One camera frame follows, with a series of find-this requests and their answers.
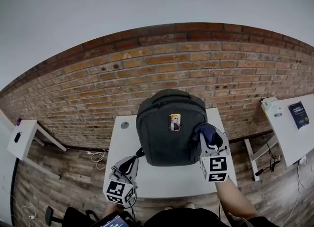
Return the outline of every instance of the tablet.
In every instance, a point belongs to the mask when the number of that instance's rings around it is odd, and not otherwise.
[[[125,211],[122,214],[114,212],[91,227],[133,227],[136,226],[131,215]]]

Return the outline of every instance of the power outlet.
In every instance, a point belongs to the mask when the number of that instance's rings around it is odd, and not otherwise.
[[[301,159],[300,159],[300,161],[299,161],[299,164],[300,165],[306,165],[306,156],[303,156]]]

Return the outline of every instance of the black chair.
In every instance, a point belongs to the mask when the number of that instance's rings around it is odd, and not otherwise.
[[[87,210],[86,215],[82,212],[74,209],[72,207],[68,207],[66,210],[63,219],[57,218],[53,216],[53,209],[48,207],[46,210],[45,221],[48,226],[51,226],[52,222],[61,223],[62,227],[75,226],[75,227],[89,227],[95,223],[94,220],[90,218],[90,215],[93,215],[96,221],[99,221],[99,218],[96,214]]]

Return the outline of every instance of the backpack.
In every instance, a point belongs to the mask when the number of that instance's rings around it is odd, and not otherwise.
[[[207,122],[205,103],[188,92],[165,89],[142,102],[136,129],[147,162],[152,166],[184,166],[199,161],[201,145],[194,128]]]

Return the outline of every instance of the screen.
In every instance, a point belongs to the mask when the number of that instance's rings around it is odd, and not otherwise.
[[[116,216],[102,227],[130,227],[120,216]]]

